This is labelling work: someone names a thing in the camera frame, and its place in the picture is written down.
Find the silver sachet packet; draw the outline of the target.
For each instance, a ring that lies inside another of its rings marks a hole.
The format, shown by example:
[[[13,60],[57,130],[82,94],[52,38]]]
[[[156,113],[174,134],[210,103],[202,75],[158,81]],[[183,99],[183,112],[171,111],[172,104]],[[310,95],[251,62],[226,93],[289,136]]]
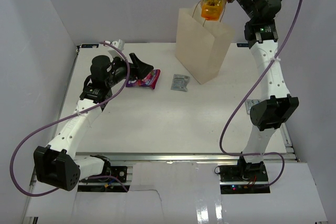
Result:
[[[182,74],[174,74],[171,84],[171,90],[187,92],[187,85],[190,77]]]

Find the purple Fox's candy bag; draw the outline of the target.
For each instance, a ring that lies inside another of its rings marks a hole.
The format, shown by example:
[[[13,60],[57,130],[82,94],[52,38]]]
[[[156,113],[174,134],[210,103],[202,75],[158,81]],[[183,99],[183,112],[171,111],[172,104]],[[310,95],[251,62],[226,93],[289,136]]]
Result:
[[[143,79],[140,79],[139,77],[132,77],[127,82],[126,87],[150,88],[154,90],[160,74],[160,69],[154,69]]]

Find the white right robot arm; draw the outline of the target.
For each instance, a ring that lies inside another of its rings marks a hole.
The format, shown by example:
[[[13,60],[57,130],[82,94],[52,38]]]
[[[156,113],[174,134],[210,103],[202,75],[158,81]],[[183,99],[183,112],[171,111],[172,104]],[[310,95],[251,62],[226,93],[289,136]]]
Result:
[[[275,17],[282,0],[227,0],[236,1],[249,17],[245,24],[245,39],[260,75],[261,101],[250,108],[253,125],[246,147],[239,155],[238,177],[247,182],[256,175],[264,161],[268,143],[299,105],[299,99],[288,90],[280,66]]]

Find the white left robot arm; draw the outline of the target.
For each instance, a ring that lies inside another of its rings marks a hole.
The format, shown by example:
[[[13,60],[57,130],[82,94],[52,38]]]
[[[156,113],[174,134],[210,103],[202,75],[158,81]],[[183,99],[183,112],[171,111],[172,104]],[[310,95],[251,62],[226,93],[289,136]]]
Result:
[[[112,97],[112,87],[128,77],[143,80],[154,69],[134,53],[130,54],[130,59],[132,62],[127,64],[120,57],[110,59],[106,55],[98,55],[93,58],[74,117],[66,121],[47,146],[39,146],[34,151],[39,182],[71,191],[79,181],[91,176],[101,182],[110,178],[111,168],[106,157],[94,155],[76,159],[75,155],[89,127]]]

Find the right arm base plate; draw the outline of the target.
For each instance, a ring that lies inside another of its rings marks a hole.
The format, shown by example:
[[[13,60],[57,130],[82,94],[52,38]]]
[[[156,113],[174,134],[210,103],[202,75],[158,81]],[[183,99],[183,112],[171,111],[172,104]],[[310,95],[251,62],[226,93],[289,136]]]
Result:
[[[219,177],[222,195],[270,193],[265,167],[257,172],[241,174],[238,165],[218,165],[214,173]]]

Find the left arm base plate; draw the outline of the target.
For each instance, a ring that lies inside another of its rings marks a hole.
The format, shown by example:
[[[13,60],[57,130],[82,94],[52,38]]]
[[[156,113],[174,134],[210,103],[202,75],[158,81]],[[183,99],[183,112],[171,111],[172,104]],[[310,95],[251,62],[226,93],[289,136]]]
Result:
[[[116,177],[120,182],[125,183],[127,181],[127,170],[126,166],[107,166],[103,168],[103,172],[98,176],[113,176]],[[96,179],[83,179],[81,183],[104,183],[111,185],[112,183],[117,183],[113,178],[96,178]]]

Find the small grey packet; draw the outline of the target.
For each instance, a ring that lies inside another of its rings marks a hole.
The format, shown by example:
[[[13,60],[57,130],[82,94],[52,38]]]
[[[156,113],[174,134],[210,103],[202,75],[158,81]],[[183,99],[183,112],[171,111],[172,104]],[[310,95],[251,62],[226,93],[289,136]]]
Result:
[[[254,105],[258,104],[259,102],[260,102],[259,99],[247,99],[247,100],[245,101],[245,108],[246,108],[246,112],[247,112],[247,114],[250,114],[250,109],[251,109]]]

